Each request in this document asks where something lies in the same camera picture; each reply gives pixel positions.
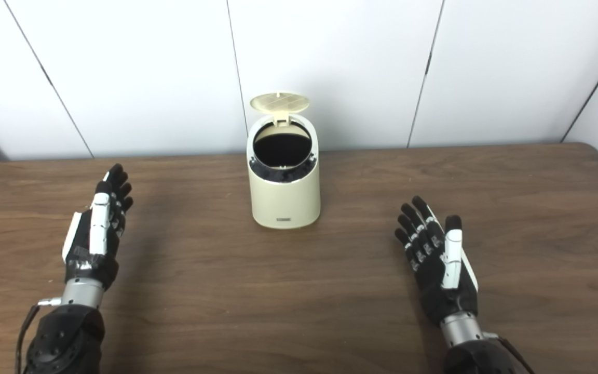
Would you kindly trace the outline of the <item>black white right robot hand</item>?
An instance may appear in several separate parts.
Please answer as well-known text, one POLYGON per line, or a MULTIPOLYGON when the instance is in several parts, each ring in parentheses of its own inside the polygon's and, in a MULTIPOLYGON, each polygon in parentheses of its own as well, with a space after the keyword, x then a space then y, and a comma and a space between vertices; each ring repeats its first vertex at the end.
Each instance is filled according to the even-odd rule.
POLYGON ((429 204, 414 196, 401 206, 395 235, 418 287, 426 318, 438 325, 455 313, 479 314, 479 284, 464 251, 461 217, 440 223, 429 204))

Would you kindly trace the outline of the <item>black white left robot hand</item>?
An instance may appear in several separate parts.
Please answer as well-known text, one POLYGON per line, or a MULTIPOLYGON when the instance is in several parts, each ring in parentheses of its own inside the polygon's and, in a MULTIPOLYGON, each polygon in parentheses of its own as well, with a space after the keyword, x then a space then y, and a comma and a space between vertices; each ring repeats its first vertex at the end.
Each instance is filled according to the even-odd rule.
POLYGON ((98 182, 88 210, 73 214, 62 247, 65 282, 92 279, 104 289, 113 284, 119 271, 119 242, 133 205, 131 190, 128 173, 114 164, 98 182))

